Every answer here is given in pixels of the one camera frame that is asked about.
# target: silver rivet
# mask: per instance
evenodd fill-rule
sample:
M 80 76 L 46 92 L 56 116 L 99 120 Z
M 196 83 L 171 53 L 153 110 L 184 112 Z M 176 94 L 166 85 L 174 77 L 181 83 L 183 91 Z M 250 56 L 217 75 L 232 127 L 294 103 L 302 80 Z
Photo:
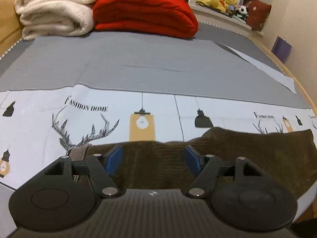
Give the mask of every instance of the silver rivet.
M 117 190 L 116 188 L 114 188 L 114 187 L 107 187 L 107 188 L 102 189 L 102 193 L 103 193 L 104 195 L 109 195 L 109 196 L 111 196 L 111 195 L 117 194 L 117 193 L 118 193 L 118 190 Z
M 205 193 L 205 191 L 201 188 L 192 188 L 189 190 L 189 194 L 193 196 L 201 196 Z

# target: folded red blanket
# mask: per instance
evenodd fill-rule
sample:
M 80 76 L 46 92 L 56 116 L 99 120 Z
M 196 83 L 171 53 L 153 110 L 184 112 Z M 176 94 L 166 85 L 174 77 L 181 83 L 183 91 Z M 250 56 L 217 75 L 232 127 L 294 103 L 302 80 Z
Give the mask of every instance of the folded red blanket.
M 156 33 L 188 38 L 198 22 L 185 0 L 98 0 L 93 9 L 96 30 Z

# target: bed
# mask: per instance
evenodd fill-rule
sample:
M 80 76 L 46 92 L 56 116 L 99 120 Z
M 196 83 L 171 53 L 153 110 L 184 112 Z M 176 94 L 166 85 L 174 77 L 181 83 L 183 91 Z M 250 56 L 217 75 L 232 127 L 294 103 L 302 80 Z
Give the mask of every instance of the bed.
M 212 126 L 311 129 L 317 144 L 316 116 L 283 76 L 251 39 L 205 22 L 193 39 L 91 32 L 21 40 L 0 60 L 0 152 L 10 158 L 0 189 L 10 195 L 74 147 L 188 141 Z M 195 125 L 198 111 L 212 126 Z M 315 183 L 299 198 L 296 218 L 316 190 Z

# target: wall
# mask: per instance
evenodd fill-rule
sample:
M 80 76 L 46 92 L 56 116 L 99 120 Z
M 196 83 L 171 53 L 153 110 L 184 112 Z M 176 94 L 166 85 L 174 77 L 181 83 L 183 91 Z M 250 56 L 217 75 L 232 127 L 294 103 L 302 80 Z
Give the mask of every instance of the wall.
M 272 4 L 263 28 L 263 44 L 271 49 L 277 36 L 292 45 L 285 65 L 317 104 L 317 0 L 261 0 Z

